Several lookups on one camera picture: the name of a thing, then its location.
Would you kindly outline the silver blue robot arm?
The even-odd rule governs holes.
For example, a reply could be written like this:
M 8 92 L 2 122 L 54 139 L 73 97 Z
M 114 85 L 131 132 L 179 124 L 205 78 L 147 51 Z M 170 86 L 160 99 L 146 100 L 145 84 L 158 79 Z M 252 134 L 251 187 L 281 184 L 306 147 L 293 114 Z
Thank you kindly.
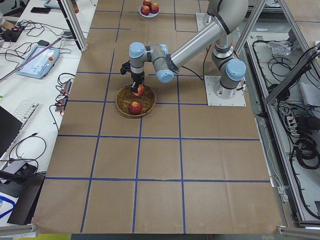
M 210 20 L 207 26 L 193 38 L 170 54 L 165 44 L 144 45 L 133 42 L 129 46 L 129 72 L 133 80 L 132 93 L 138 93 L 145 72 L 144 64 L 151 62 L 158 80 L 169 83 L 174 74 L 210 45 L 214 45 L 211 58 L 221 73 L 215 84 L 215 94 L 222 99 L 230 99 L 237 91 L 247 68 L 243 61 L 234 56 L 231 33 L 240 25 L 248 10 L 247 0 L 211 0 L 207 8 Z

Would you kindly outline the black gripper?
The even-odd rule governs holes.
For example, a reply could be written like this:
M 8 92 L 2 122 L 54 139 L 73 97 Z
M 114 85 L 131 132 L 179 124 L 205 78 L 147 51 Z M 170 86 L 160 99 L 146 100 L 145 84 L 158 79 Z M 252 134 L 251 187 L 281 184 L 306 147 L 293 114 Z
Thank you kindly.
M 132 92 L 133 93 L 138 93 L 138 88 L 140 84 L 143 83 L 144 79 L 145 79 L 145 72 L 140 72 L 140 73 L 131 73 L 131 78 L 133 81 L 133 84 L 131 85 L 132 88 Z

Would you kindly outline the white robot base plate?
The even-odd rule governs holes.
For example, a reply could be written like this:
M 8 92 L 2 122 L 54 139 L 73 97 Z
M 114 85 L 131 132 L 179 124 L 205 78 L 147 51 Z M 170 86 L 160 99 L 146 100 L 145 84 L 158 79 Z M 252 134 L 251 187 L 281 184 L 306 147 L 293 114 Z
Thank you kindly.
M 220 83 L 220 76 L 204 77 L 207 105 L 212 107 L 245 107 L 246 100 L 241 83 L 235 89 L 226 89 Z

